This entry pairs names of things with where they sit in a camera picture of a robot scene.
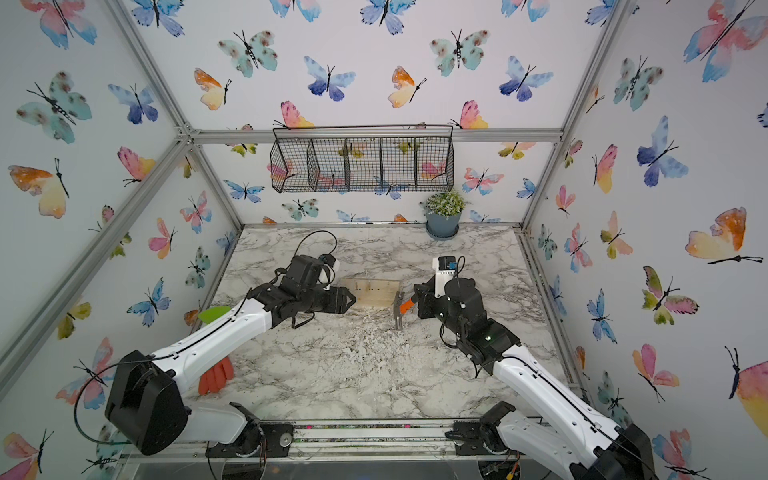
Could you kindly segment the orange handled claw hammer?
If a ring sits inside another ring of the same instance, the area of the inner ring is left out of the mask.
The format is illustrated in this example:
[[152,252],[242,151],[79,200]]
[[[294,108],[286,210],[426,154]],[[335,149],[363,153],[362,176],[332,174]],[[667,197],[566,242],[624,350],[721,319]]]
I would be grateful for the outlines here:
[[403,329],[403,317],[418,302],[418,295],[413,292],[399,291],[393,303],[393,318],[396,330]]

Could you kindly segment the wooden board with holes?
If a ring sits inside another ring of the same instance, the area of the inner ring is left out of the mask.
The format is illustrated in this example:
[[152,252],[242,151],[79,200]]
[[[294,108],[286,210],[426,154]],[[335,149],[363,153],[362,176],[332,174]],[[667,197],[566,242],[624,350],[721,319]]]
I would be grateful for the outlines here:
[[392,308],[401,283],[397,280],[346,278],[338,282],[355,296],[356,306],[367,308]]

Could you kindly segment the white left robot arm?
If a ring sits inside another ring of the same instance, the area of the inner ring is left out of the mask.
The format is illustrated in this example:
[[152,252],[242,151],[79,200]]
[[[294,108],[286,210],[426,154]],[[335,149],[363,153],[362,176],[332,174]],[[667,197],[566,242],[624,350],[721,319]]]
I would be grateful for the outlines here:
[[210,442],[234,457],[262,452],[261,422],[244,406],[190,406],[183,395],[234,350],[283,321],[297,329],[300,314],[347,312],[356,298],[334,285],[336,264],[330,253],[296,255],[211,324],[152,354],[126,355],[116,366],[106,419],[145,456],[187,442]]

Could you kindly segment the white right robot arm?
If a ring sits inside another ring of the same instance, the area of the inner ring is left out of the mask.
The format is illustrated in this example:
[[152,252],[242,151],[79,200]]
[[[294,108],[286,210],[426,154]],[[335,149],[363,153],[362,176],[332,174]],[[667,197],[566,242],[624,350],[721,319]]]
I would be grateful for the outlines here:
[[555,378],[507,327],[490,318],[473,280],[434,275],[417,284],[411,301],[422,319],[435,318],[453,333],[454,346],[504,383],[546,421],[532,423],[505,403],[483,424],[492,451],[520,452],[562,479],[652,479],[649,437],[636,425],[620,426]]

